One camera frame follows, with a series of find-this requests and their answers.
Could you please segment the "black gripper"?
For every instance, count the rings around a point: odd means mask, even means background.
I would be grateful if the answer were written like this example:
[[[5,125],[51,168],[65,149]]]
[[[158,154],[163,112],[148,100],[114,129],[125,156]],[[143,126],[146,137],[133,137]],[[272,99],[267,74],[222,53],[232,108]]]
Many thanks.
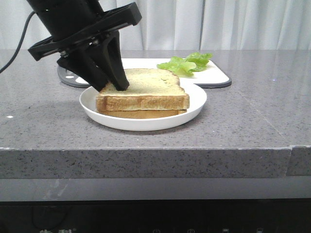
[[[125,91],[129,82],[123,69],[118,29],[137,25],[142,15],[135,2],[104,11],[99,2],[30,2],[29,5],[50,33],[28,51],[35,60],[68,50],[57,64],[87,81],[97,91],[109,82]],[[77,46],[107,33],[96,46]]]

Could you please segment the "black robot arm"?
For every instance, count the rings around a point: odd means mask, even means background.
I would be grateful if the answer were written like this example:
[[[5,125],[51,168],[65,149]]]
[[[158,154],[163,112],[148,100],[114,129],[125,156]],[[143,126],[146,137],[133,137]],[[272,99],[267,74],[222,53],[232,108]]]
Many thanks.
[[[128,88],[120,52],[119,29],[142,19],[135,2],[104,11],[97,0],[30,0],[50,37],[29,48],[35,60],[60,53],[57,63],[97,91],[113,84]]]

